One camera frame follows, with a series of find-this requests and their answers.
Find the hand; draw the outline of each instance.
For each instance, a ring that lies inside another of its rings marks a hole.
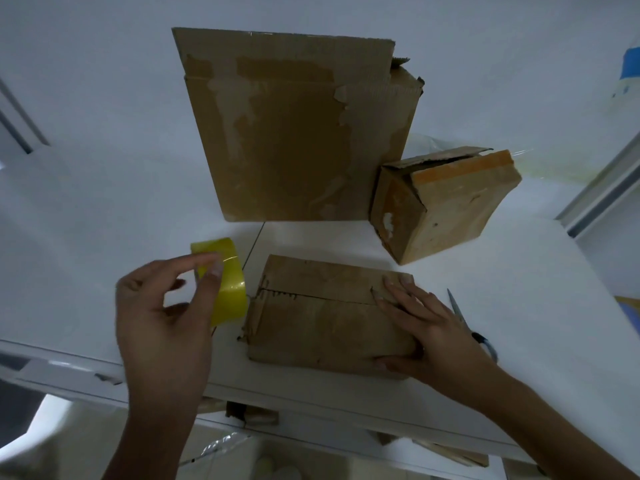
[[[189,303],[164,307],[178,276],[208,266]],[[116,285],[116,338],[129,387],[131,415],[191,428],[211,367],[211,313],[222,257],[201,253],[150,262]]]
[[[377,363],[436,389],[476,410],[491,404],[511,377],[485,354],[459,318],[433,293],[402,281],[404,289],[385,279],[385,287],[403,308],[375,296],[382,311],[424,347],[421,360],[381,357]]]

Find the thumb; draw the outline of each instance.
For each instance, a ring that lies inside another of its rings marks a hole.
[[[406,357],[398,357],[394,355],[380,357],[376,359],[376,365],[379,368],[384,368],[391,372],[397,372],[399,374],[411,376],[418,380],[422,380],[421,376],[424,375],[424,371],[422,370],[422,362]]]
[[[209,322],[213,313],[213,305],[220,291],[222,272],[224,270],[222,257],[218,258],[201,277],[189,306],[189,315],[192,320]]]

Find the person's left hand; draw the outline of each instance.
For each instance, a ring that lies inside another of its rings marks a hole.
[[[191,303],[164,307],[178,276],[208,266]],[[211,313],[220,290],[222,257],[201,253],[150,262],[116,285],[116,338],[132,415],[179,421],[190,428],[211,367]]]

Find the yellow tape roll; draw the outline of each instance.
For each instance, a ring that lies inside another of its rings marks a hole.
[[[225,260],[225,270],[222,273],[222,283],[216,304],[211,315],[211,326],[215,327],[220,323],[246,315],[247,297],[244,288],[244,274],[242,263],[238,258],[236,245],[229,238],[217,241],[193,242],[191,253],[217,252],[222,254]],[[207,268],[202,266],[196,270],[196,279],[200,279]]]

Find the white table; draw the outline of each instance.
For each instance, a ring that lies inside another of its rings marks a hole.
[[[188,252],[191,241],[233,237],[249,256],[249,292],[269,253],[396,268],[366,222],[267,223],[261,232],[260,223],[224,222],[204,161],[126,159],[114,170],[100,164],[105,155],[76,155],[66,165],[69,155],[29,157],[38,165],[0,173],[0,249],[11,277],[0,290],[0,351],[41,359],[5,371],[29,387],[126,404],[123,386],[87,374],[124,376],[113,284],[153,258]],[[159,165],[162,172],[149,173]],[[505,369],[640,472],[640,340],[558,223],[499,209],[479,239],[403,270],[441,298],[451,288]],[[172,301],[193,292],[188,279]],[[500,478],[499,460],[468,469],[406,442],[378,447],[361,428],[524,458],[484,417],[415,381],[252,363],[236,342],[240,327],[228,323],[214,336],[207,394],[286,411],[277,430],[263,434],[448,478]]]

